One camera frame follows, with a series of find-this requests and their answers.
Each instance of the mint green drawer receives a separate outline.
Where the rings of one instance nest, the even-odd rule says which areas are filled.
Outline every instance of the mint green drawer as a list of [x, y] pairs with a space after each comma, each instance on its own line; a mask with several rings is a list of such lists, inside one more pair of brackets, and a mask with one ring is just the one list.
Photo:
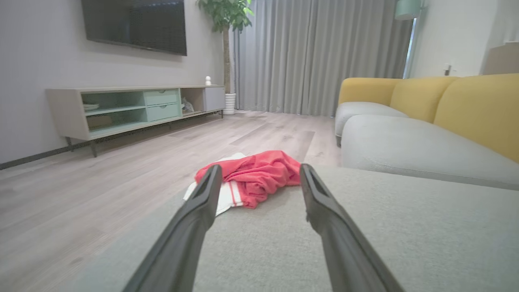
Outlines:
[[180, 116], [180, 104], [171, 103], [149, 107], [146, 109], [146, 113], [148, 115], [148, 122], [177, 117]]
[[146, 105], [164, 104], [180, 101], [180, 90], [153, 90], [144, 92]]

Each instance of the plant trunk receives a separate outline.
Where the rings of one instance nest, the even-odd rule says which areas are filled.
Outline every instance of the plant trunk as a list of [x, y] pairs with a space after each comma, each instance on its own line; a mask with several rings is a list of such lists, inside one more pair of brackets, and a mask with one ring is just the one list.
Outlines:
[[225, 93], [230, 92], [230, 56], [229, 56], [229, 27], [224, 28], [224, 85]]

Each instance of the red towel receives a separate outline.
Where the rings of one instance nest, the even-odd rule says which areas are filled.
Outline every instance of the red towel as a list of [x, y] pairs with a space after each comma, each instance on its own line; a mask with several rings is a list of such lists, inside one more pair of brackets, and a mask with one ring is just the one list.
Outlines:
[[222, 167], [223, 181], [238, 182], [240, 198], [246, 208], [256, 208], [280, 187], [300, 184], [301, 164], [280, 150], [211, 163], [197, 172], [196, 182], [200, 183], [207, 169], [215, 164]]

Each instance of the plant leaves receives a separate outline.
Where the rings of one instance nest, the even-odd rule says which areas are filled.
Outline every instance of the plant leaves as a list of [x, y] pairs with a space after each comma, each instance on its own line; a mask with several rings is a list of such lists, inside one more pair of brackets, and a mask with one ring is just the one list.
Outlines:
[[213, 19], [213, 31], [222, 32], [228, 27], [242, 31], [252, 26], [248, 15], [254, 15], [248, 7], [250, 0], [197, 0], [198, 7]]

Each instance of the yellow sofa backrest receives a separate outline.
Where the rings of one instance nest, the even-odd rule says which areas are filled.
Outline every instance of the yellow sofa backrest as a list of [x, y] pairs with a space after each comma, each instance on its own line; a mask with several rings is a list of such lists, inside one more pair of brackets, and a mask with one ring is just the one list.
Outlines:
[[519, 74], [457, 79], [443, 94], [434, 124], [519, 163]]
[[339, 104], [347, 101], [366, 101], [388, 105], [394, 86], [401, 79], [348, 78], [340, 86]]
[[432, 123], [447, 87], [458, 77], [404, 79], [393, 90], [390, 107], [411, 118]]

